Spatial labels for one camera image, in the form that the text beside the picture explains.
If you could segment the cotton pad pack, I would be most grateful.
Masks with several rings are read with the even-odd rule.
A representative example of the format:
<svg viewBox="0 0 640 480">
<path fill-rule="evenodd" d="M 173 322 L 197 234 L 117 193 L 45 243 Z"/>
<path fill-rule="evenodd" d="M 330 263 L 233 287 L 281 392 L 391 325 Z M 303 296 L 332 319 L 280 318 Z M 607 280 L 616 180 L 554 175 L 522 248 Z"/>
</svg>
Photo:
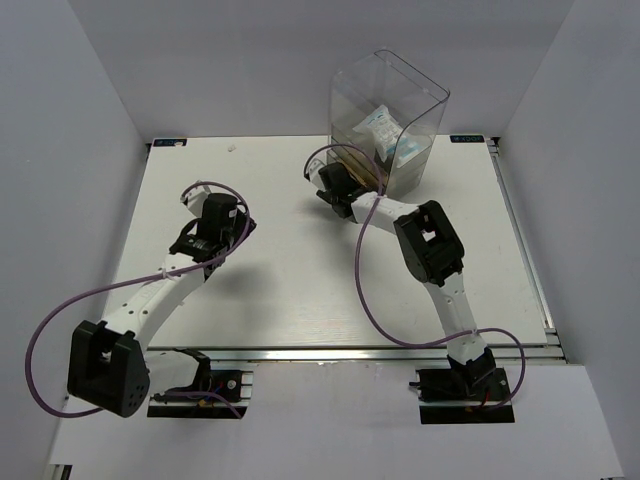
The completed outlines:
<svg viewBox="0 0 640 480">
<path fill-rule="evenodd" d="M 394 163 L 397 168 L 402 168 L 404 165 L 411 162 L 416 156 L 419 156 L 423 151 L 428 150 L 431 147 L 430 143 L 422 143 L 414 140 L 401 140 L 396 146 Z"/>
<path fill-rule="evenodd" d="M 379 157 L 383 160 L 394 155 L 396 144 L 403 131 L 386 105 L 380 105 L 352 130 L 358 134 L 370 136 Z"/>
</svg>

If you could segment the clear acrylic organizer box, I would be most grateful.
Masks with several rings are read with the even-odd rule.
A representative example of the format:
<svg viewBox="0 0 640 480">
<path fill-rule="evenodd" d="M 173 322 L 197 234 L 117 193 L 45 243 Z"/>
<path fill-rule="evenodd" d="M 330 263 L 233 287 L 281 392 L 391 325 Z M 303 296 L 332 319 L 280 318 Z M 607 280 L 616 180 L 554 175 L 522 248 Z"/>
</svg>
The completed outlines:
<svg viewBox="0 0 640 480">
<path fill-rule="evenodd" d="M 401 199 L 420 183 L 450 90 L 388 49 L 345 67 L 330 90 L 330 162 Z"/>
</svg>

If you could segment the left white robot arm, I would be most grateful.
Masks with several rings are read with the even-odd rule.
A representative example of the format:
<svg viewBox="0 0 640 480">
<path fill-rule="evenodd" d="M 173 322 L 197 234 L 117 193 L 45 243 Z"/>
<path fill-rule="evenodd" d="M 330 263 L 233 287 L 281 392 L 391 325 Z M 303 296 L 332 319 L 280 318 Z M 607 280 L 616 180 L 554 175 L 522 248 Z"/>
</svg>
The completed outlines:
<svg viewBox="0 0 640 480">
<path fill-rule="evenodd" d="M 169 247 L 158 279 L 144 282 L 99 322 L 83 321 L 73 331 L 69 394 L 127 418 L 149 397 L 199 399 L 214 393 L 204 354 L 189 348 L 152 352 L 149 345 L 255 227 L 237 197 L 200 195 L 194 218 Z"/>
</svg>

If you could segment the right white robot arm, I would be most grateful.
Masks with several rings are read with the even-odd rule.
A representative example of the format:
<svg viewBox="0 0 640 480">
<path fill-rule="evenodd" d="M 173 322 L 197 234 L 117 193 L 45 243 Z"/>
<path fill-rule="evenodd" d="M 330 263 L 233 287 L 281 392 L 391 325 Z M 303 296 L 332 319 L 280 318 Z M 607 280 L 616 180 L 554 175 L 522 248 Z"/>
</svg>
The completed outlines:
<svg viewBox="0 0 640 480">
<path fill-rule="evenodd" d="M 355 180 L 341 163 L 313 159 L 304 178 L 317 187 L 316 195 L 342 219 L 359 224 L 354 277 L 361 306 L 373 327 L 398 346 L 419 349 L 444 344 L 453 390 L 472 399 L 484 391 L 496 369 L 495 359 L 471 311 L 463 279 L 463 244 L 442 206 L 397 201 Z M 360 277 L 364 234 L 369 227 L 396 238 L 404 264 L 428 292 L 445 337 L 423 344 L 401 341 L 387 333 L 366 303 Z"/>
</svg>

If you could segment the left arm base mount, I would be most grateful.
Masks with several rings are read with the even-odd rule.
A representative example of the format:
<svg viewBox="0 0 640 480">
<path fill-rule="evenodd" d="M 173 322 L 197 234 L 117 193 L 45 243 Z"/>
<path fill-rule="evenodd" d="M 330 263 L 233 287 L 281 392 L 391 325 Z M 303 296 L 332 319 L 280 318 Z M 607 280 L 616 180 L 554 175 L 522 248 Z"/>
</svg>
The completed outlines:
<svg viewBox="0 0 640 480">
<path fill-rule="evenodd" d="M 240 420 L 252 397 L 254 371 L 242 366 L 215 365 L 193 386 L 156 394 L 149 400 L 147 417 L 157 419 Z"/>
</svg>

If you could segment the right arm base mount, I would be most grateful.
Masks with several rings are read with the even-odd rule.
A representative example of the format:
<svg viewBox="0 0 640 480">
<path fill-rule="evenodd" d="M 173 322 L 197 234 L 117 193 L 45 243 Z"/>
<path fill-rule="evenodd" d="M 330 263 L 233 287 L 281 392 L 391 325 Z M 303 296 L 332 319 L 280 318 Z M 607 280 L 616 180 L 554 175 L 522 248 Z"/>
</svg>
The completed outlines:
<svg viewBox="0 0 640 480">
<path fill-rule="evenodd" d="M 510 386 L 498 368 L 479 386 L 465 389 L 451 369 L 421 369 L 409 382 L 418 396 L 422 425 L 513 424 Z"/>
</svg>

